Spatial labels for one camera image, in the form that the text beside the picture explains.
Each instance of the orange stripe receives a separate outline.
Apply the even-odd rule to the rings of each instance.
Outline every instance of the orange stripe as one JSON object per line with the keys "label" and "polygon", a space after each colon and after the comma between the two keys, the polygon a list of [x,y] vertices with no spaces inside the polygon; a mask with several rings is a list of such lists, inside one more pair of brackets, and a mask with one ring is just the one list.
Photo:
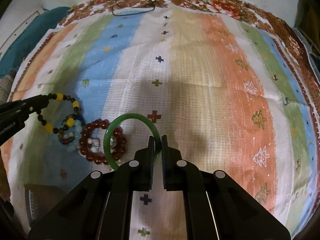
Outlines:
{"label": "orange stripe", "polygon": [[[67,34],[71,30],[73,30],[73,28],[76,25],[77,23],[70,24],[64,27],[61,31],[57,32],[57,34],[48,42],[47,45],[43,47],[41,52],[39,52],[39,54],[35,57],[34,61],[30,64],[30,67],[24,74],[24,77],[22,78],[20,84],[17,85],[16,92],[13,93],[12,95],[12,101],[24,98],[26,92],[30,88],[32,88],[32,86],[34,85],[39,71],[47,62],[47,60],[51,57],[52,53],[57,48],[59,42],[61,42],[67,36]],[[4,163],[4,167],[7,171],[7,174],[8,174],[8,162],[10,159],[12,143],[13,143],[13,137],[11,137],[1,146],[1,157]]]}
{"label": "orange stripe", "polygon": [[24,78],[21,80],[17,87],[17,91],[12,97],[13,101],[24,98],[26,92],[34,85],[39,71],[51,57],[59,42],[61,42],[76,25],[77,24],[70,24],[64,27],[61,31],[57,32],[57,34],[48,42],[48,44],[43,47],[41,52],[31,63],[27,72],[24,74]]}
{"label": "orange stripe", "polygon": [[[272,117],[267,100],[263,97],[263,87],[223,20],[219,16],[205,14],[201,14],[199,18],[227,81],[230,104],[226,113],[229,113],[229,120],[233,123],[231,134],[234,147],[234,155],[228,156],[229,174],[252,196],[267,184],[271,191],[267,203],[262,204],[272,212],[276,196],[275,143]],[[253,82],[253,86],[257,88],[256,95],[245,91],[244,84],[248,81]],[[267,119],[264,130],[251,120],[252,115],[259,110],[262,110],[263,117]],[[267,159],[267,167],[260,167],[253,158],[264,146],[270,157]]]}

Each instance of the wire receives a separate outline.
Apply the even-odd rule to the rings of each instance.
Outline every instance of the wire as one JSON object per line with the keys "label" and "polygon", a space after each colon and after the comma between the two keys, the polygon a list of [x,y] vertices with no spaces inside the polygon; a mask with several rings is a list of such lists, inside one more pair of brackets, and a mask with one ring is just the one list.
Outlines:
{"label": "wire", "polygon": [[133,114],[133,113],[129,113],[129,114],[123,114],[119,117],[117,117],[116,119],[113,120],[113,122],[111,122],[111,124],[109,125],[104,138],[103,138],[103,150],[104,150],[104,155],[106,156],[106,160],[108,161],[108,164],[111,166],[111,168],[113,168],[115,171],[118,169],[118,164],[115,162],[115,160],[112,158],[112,154],[111,154],[111,149],[110,149],[110,141],[111,141],[111,136],[113,133],[113,130],[124,120],[127,119],[137,119],[142,121],[143,123],[145,123],[149,129],[152,132],[152,135],[155,139],[155,154],[154,154],[154,158],[153,161],[156,160],[157,155],[161,152],[161,138],[160,138],[160,134],[157,130],[157,128],[155,127],[155,125],[153,124],[153,122],[151,122],[148,118],[146,118],[145,116],[143,116],[142,114]]}
{"label": "wire", "polygon": [[113,14],[114,16],[130,16],[130,15],[137,15],[137,14],[152,12],[152,11],[154,11],[155,8],[156,8],[156,3],[157,3],[157,2],[161,2],[161,1],[164,1],[164,0],[149,0],[149,3],[147,3],[147,4],[143,5],[143,6],[138,6],[138,7],[126,6],[126,7],[123,7],[123,6],[119,5],[119,4],[118,4],[119,1],[116,0],[116,4],[115,4],[115,5],[119,6],[120,8],[148,8],[149,6],[151,6],[152,9],[151,9],[151,10],[148,10],[148,11],[140,11],[140,12],[137,12],[137,13],[117,15],[117,14],[114,14],[114,7],[112,6],[112,14]]}

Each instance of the bead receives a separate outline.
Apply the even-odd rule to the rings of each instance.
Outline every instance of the bead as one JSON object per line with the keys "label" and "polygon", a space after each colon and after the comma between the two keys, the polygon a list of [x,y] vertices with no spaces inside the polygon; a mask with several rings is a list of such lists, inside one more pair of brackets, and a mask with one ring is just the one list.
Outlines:
{"label": "bead", "polygon": [[46,130],[47,132],[52,132],[52,131],[53,131],[53,125],[50,124],[50,123],[46,123],[46,124],[44,125],[44,128],[45,128],[45,130]]}
{"label": "bead", "polygon": [[116,154],[114,154],[112,157],[113,157],[113,159],[114,159],[115,161],[118,161],[118,160],[120,159],[120,157],[121,157],[121,154],[118,153],[118,152],[116,152]]}
{"label": "bead", "polygon": [[121,148],[119,148],[119,149],[117,150],[117,152],[118,152],[119,154],[123,155],[123,154],[125,154],[126,149],[125,149],[124,147],[121,147]]}
{"label": "bead", "polygon": [[73,107],[80,107],[79,102],[78,101],[74,101],[72,102],[72,106]]}
{"label": "bead", "polygon": [[86,128],[87,128],[87,130],[92,130],[92,129],[94,129],[92,123],[86,124]]}
{"label": "bead", "polygon": [[120,128],[120,127],[116,127],[116,128],[113,130],[113,135],[114,135],[115,137],[121,136],[121,135],[122,135],[122,130],[121,130],[121,128]]}
{"label": "bead", "polygon": [[81,133],[79,133],[79,132],[76,132],[76,133],[75,133],[75,138],[76,138],[76,139],[80,140],[81,137],[82,137],[82,134],[81,134]]}
{"label": "bead", "polygon": [[103,130],[106,130],[109,127],[109,121],[108,120],[101,121],[100,126]]}
{"label": "bead", "polygon": [[87,147],[81,146],[80,153],[82,155],[87,155],[89,153],[89,149]]}
{"label": "bead", "polygon": [[105,165],[108,165],[108,161],[106,160],[106,157],[105,156],[102,156],[101,158],[101,162]]}
{"label": "bead", "polygon": [[92,131],[90,130],[82,130],[83,137],[90,137],[92,135]]}
{"label": "bead", "polygon": [[90,149],[90,151],[91,151],[92,153],[97,153],[97,152],[99,151],[99,149],[98,149],[97,147],[95,147],[95,146],[92,146],[91,149]]}
{"label": "bead", "polygon": [[85,156],[85,158],[89,161],[89,162],[92,162],[93,161],[93,155],[92,154],[87,154],[86,156]]}
{"label": "bead", "polygon": [[58,93],[58,94],[57,94],[57,100],[58,100],[58,101],[63,100],[63,95],[62,95],[61,93]]}
{"label": "bead", "polygon": [[76,126],[75,131],[81,133],[82,132],[82,127],[81,126]]}
{"label": "bead", "polygon": [[79,145],[80,146],[84,146],[86,144],[86,139],[85,137],[81,137],[81,139],[79,140]]}
{"label": "bead", "polygon": [[114,148],[117,145],[117,140],[114,136],[111,136],[110,148]]}
{"label": "bead", "polygon": [[81,121],[79,121],[79,120],[75,121],[75,126],[81,126],[81,125],[82,125]]}
{"label": "bead", "polygon": [[100,140],[99,139],[93,139],[92,144],[96,147],[100,147]]}
{"label": "bead", "polygon": [[117,138],[117,144],[118,144],[118,145],[123,146],[123,145],[125,145],[126,143],[127,143],[127,139],[126,139],[124,136],[121,136],[121,137],[118,137],[118,138]]}
{"label": "bead", "polygon": [[66,122],[68,127],[72,127],[75,123],[75,120],[73,120],[72,118],[69,118]]}

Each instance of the beige stripe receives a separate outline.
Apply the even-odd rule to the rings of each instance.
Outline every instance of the beige stripe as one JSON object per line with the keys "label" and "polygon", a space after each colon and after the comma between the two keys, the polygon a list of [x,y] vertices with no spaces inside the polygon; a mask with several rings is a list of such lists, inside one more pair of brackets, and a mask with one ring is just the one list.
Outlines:
{"label": "beige stripe", "polygon": [[231,151],[227,90],[214,50],[196,28],[197,15],[173,8],[168,142],[199,169],[228,172],[223,158]]}

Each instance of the bracelet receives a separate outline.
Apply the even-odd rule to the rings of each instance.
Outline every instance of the bracelet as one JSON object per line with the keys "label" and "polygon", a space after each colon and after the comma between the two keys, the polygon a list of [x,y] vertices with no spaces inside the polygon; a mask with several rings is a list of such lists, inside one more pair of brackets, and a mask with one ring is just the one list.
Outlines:
{"label": "bracelet", "polygon": [[[79,139],[80,150],[79,153],[84,155],[89,162],[94,161],[96,164],[104,163],[108,165],[108,161],[103,152],[99,151],[100,140],[91,137],[95,129],[102,128],[106,130],[109,126],[108,120],[97,119],[91,123],[86,124],[82,132],[82,137]],[[122,129],[117,127],[113,131],[113,136],[110,140],[110,148],[113,148],[112,158],[117,161],[126,152],[125,144],[127,140],[123,135]]]}

